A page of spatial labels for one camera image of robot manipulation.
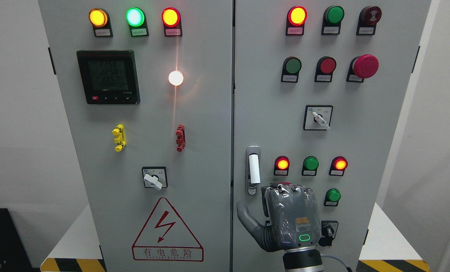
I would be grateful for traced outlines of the grey robotic right hand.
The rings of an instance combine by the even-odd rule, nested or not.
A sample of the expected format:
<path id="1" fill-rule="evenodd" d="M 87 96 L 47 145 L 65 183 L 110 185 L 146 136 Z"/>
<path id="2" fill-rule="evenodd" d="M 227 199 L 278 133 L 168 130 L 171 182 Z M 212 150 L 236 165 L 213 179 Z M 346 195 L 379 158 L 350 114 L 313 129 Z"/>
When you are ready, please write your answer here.
<path id="1" fill-rule="evenodd" d="M 263 211 L 271 221 L 264 226 L 237 203 L 237 215 L 244 228 L 266 252 L 316 246 L 321 223 L 316 193 L 308 187 L 288 182 L 272 182 L 261 187 Z"/>

